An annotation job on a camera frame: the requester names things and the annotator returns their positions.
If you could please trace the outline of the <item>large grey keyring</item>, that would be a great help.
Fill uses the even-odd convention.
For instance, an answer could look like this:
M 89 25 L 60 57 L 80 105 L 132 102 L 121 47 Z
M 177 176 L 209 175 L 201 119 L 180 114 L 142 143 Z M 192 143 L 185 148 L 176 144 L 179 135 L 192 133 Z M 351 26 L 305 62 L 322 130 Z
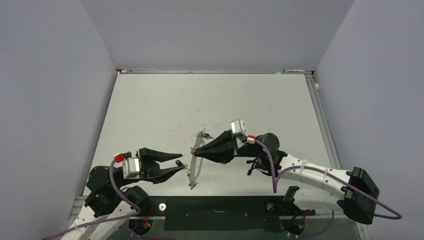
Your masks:
M 200 158 L 200 160 L 198 160 L 198 158 L 194 156 L 194 151 L 195 149 L 202 147 L 206 144 L 206 140 L 208 139 L 204 138 L 204 133 L 208 133 L 206 132 L 205 128 L 195 135 L 195 143 L 190 148 L 191 160 L 190 164 L 188 165 L 190 168 L 190 173 L 186 172 L 189 181 L 188 186 L 190 187 L 190 190 L 193 190 L 197 186 L 197 178 L 199 177 L 202 169 L 203 158 Z

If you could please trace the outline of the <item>black headed key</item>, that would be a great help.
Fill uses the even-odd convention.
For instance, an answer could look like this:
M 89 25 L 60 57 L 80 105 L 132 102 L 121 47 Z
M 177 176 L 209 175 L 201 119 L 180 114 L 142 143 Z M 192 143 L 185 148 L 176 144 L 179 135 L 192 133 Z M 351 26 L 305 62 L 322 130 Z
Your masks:
M 176 165 L 177 165 L 177 171 L 186 171 L 188 173 L 190 173 L 190 168 L 187 164 L 181 162 L 180 160 L 176 160 L 175 161 Z

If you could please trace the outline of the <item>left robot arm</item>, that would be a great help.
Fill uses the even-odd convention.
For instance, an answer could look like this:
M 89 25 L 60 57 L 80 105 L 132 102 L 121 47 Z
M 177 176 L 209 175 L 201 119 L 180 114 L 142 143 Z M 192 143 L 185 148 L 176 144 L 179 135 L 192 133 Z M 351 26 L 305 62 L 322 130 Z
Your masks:
M 137 185 L 144 181 L 161 184 L 185 169 L 180 153 L 140 148 L 117 153 L 109 166 L 95 166 L 88 176 L 89 194 L 78 216 L 62 240 L 105 240 L 131 217 L 143 217 L 149 228 L 151 217 L 166 214 L 167 201 L 151 197 Z

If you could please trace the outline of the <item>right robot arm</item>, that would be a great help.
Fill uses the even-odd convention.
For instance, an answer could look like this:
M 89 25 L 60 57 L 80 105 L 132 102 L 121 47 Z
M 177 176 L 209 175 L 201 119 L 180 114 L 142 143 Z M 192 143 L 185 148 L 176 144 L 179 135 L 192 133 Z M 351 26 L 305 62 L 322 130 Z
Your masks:
M 362 168 L 334 169 L 296 158 L 279 149 L 280 141 L 273 133 L 238 138 L 230 130 L 211 142 L 192 150 L 196 157 L 227 164 L 236 157 L 249 158 L 248 175 L 254 170 L 273 177 L 275 182 L 293 180 L 314 187 L 298 189 L 283 199 L 282 207 L 289 214 L 299 210 L 332 210 L 344 213 L 351 220 L 370 225 L 375 216 L 380 190 Z

